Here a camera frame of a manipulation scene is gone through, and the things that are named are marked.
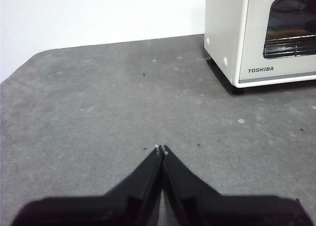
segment gray countertop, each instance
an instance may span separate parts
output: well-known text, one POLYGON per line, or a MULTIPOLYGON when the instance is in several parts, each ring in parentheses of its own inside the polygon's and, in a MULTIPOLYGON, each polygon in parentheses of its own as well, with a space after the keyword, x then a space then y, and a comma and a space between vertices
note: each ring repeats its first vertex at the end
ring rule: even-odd
POLYGON ((48 50, 4 81, 1 225, 31 200, 104 194, 156 143, 222 194, 298 198, 316 222, 315 81, 233 95, 193 35, 48 50))

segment oven door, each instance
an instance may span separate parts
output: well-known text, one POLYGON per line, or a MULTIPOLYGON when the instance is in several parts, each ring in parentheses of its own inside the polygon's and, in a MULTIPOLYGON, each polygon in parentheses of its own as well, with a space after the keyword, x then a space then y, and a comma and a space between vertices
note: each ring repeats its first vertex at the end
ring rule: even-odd
POLYGON ((313 79, 313 75, 316 0, 249 0, 240 73, 235 83, 240 87, 253 82, 264 85, 272 84, 272 80, 282 83, 307 80, 307 76, 313 79))

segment oven glass window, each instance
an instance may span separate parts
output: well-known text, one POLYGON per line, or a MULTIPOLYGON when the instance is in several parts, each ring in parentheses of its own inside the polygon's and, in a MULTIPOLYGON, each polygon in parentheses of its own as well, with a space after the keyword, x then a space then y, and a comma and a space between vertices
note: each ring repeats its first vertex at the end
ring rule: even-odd
POLYGON ((276 0, 270 10, 266 59, 316 54, 316 0, 276 0))

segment toshiba logo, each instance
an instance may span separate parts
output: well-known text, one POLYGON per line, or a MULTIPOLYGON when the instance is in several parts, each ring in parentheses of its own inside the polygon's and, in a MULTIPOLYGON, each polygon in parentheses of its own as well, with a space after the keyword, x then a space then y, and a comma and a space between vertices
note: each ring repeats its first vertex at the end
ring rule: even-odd
POLYGON ((256 68, 256 69, 248 69, 249 73, 256 73, 256 72, 265 72, 265 71, 272 71, 274 70, 272 67, 264 67, 264 68, 256 68))

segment toaster oven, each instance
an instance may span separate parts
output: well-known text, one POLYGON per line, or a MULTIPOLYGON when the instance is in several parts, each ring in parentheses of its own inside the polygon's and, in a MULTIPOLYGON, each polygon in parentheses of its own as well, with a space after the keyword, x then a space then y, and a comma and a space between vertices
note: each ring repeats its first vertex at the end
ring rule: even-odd
POLYGON ((237 88, 316 79, 316 0, 206 0, 204 47, 237 88))

